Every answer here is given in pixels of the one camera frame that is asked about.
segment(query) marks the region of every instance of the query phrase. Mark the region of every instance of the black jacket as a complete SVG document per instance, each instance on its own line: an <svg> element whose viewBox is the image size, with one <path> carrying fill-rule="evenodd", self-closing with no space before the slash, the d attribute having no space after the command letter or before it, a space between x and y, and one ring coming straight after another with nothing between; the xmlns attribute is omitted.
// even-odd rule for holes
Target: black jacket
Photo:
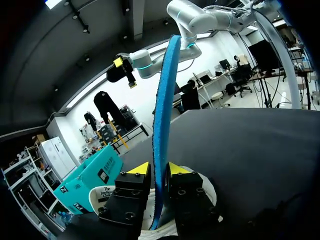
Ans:
<svg viewBox="0 0 320 240"><path fill-rule="evenodd" d="M110 113L116 124L119 124L124 128L127 128L125 117L122 115L119 108L111 99L108 93L104 91L98 92L95 95L93 101L96 108L99 110L100 115L103 118L105 124L109 124L108 113Z"/></svg>
<svg viewBox="0 0 320 240"><path fill-rule="evenodd" d="M97 131L97 120L95 117L91 114L91 112L87 111L86 114L84 115L84 118L86 122L92 127L93 131Z"/></svg>

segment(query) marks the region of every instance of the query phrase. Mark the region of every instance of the black chair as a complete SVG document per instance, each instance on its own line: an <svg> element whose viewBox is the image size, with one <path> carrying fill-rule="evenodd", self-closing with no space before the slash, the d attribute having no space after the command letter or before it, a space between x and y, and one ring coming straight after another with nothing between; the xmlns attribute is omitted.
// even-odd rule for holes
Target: black chair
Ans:
<svg viewBox="0 0 320 240"><path fill-rule="evenodd" d="M194 88L183 95L181 95L182 107L184 111L193 110L193 109L201 109L198 90Z"/></svg>
<svg viewBox="0 0 320 240"><path fill-rule="evenodd" d="M247 65L238 65L237 70L231 74L232 79L235 81L233 85L235 87L239 87L238 90L235 91L233 94L236 97L236 93L240 92L241 98L242 93L244 90L250 91L252 93L252 90L249 86L244 86L249 82L249 79L253 76L253 71L251 69L250 64Z"/></svg>
<svg viewBox="0 0 320 240"><path fill-rule="evenodd" d="M184 112L187 110L201 109L195 81L189 80L186 85L181 87L181 91L183 92L181 102Z"/></svg>

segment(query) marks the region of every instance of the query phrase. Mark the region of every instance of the white cabinet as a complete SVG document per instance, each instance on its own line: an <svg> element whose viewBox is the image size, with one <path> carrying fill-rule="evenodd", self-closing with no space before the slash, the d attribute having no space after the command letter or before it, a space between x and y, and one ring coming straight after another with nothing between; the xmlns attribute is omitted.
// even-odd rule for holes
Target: white cabinet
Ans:
<svg viewBox="0 0 320 240"><path fill-rule="evenodd" d="M59 137L42 142L39 149L61 180L76 167Z"/></svg>

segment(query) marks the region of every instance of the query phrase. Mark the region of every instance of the cardboard box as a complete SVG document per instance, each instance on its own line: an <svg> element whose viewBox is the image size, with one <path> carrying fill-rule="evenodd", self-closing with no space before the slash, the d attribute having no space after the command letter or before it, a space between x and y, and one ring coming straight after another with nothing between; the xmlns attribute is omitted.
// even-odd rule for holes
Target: cardboard box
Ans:
<svg viewBox="0 0 320 240"><path fill-rule="evenodd" d="M59 185L54 194L75 215L93 212L89 202L90 190L115 185L122 166L121 158L108 145L86 159Z"/></svg>
<svg viewBox="0 0 320 240"><path fill-rule="evenodd" d="M36 136L33 136L32 140L34 143L37 143L37 144L40 144L46 141L45 136L43 134L38 134Z"/></svg>

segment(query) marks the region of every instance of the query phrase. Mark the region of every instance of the blue sponge strip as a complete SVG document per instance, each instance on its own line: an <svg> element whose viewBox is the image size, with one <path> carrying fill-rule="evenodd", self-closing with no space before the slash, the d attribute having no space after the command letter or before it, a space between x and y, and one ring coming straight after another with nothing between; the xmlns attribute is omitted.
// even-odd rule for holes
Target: blue sponge strip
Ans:
<svg viewBox="0 0 320 240"><path fill-rule="evenodd" d="M174 100L177 69L181 46L181 36L172 36L166 49L158 92L155 103L153 122L153 164L155 180L155 206L153 222L150 227L158 226L164 204L163 193L166 180L167 149L170 130L172 103Z"/></svg>

